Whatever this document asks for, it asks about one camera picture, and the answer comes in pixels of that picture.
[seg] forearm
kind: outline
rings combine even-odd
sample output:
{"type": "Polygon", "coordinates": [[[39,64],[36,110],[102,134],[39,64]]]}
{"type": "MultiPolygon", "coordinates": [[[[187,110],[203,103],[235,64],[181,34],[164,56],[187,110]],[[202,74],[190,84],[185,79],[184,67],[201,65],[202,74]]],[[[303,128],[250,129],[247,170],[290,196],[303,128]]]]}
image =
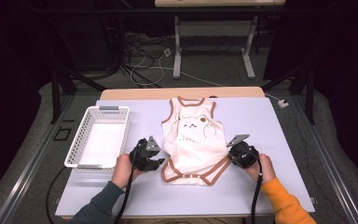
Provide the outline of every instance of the forearm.
{"type": "Polygon", "coordinates": [[[316,223],[298,199],[287,192],[278,178],[267,182],[261,190],[271,202],[276,223],[316,223]]]}
{"type": "Polygon", "coordinates": [[[113,206],[122,193],[122,189],[109,181],[68,223],[109,223],[113,206]]]}

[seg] table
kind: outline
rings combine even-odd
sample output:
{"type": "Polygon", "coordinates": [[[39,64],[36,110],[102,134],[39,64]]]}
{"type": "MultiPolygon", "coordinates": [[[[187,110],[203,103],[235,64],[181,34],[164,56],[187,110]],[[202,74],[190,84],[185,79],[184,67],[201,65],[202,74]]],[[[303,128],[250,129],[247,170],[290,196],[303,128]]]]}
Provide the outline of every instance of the table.
{"type": "MultiPolygon", "coordinates": [[[[246,142],[270,155],[282,183],[297,196],[307,211],[314,212],[269,98],[264,97],[260,88],[108,90],[102,93],[101,100],[96,105],[126,105],[130,108],[131,126],[125,148],[126,152],[130,152],[140,138],[147,138],[150,134],[161,145],[160,122],[170,113],[169,99],[177,95],[185,98],[218,97],[211,98],[216,101],[214,117],[225,125],[227,140],[231,140],[235,134],[250,134],[246,142]]],[[[155,159],[159,158],[168,158],[168,155],[161,151],[155,159]]],[[[160,172],[161,167],[155,172],[139,176],[133,182],[124,218],[245,217],[251,213],[255,182],[233,164],[228,166],[211,187],[169,185],[162,181],[160,172]]],[[[85,173],[73,169],[55,215],[64,218],[73,216],[104,187],[111,174],[85,173]]],[[[122,200],[123,197],[120,197],[117,201],[113,214],[117,214],[122,200]]],[[[255,211],[258,215],[272,214],[269,201],[263,194],[257,201],[255,211]]]]}
{"type": "MultiPolygon", "coordinates": [[[[275,7],[284,5],[285,0],[156,0],[156,7],[275,7]]],[[[249,57],[257,17],[251,21],[180,21],[175,17],[175,61],[173,78],[180,77],[182,50],[181,35],[236,35],[247,36],[241,56],[249,79],[255,79],[255,71],[249,57]]]]}

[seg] orange sleeve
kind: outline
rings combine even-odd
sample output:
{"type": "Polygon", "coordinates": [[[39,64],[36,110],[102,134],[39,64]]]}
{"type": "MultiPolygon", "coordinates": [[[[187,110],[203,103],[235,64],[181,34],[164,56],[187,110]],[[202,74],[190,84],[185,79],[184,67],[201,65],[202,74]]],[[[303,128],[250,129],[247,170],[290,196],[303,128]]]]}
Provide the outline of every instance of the orange sleeve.
{"type": "Polygon", "coordinates": [[[271,202],[277,224],[316,223],[304,210],[298,199],[289,194],[278,178],[274,178],[261,186],[261,190],[271,202]]]}

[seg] hand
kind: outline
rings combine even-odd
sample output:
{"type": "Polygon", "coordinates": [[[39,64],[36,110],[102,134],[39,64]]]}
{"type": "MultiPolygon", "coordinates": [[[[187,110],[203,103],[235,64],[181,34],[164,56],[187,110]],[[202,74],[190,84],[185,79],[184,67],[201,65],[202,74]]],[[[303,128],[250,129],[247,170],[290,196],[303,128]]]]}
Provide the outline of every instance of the hand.
{"type": "MultiPolygon", "coordinates": [[[[122,154],[117,157],[115,171],[112,175],[112,182],[116,184],[119,188],[124,189],[129,182],[130,174],[131,174],[132,163],[130,162],[129,154],[122,154]]],[[[132,181],[138,175],[143,174],[144,172],[136,169],[133,171],[132,181]]]]}
{"type": "MultiPolygon", "coordinates": [[[[265,183],[269,182],[277,176],[275,175],[271,158],[263,153],[258,155],[258,157],[261,162],[261,168],[263,169],[263,182],[261,182],[261,185],[264,185],[265,183]]],[[[252,166],[246,168],[245,171],[254,181],[257,182],[258,174],[260,173],[260,168],[258,167],[257,162],[255,162],[252,166]]]]}

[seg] laundry basket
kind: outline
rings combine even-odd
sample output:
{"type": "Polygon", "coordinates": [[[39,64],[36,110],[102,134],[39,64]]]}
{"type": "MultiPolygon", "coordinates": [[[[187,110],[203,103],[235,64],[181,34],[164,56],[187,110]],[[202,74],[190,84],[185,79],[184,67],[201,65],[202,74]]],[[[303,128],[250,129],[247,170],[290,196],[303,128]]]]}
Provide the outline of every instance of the laundry basket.
{"type": "Polygon", "coordinates": [[[126,145],[130,109],[126,106],[91,106],[81,120],[65,159],[78,171],[110,171],[126,145]]]}

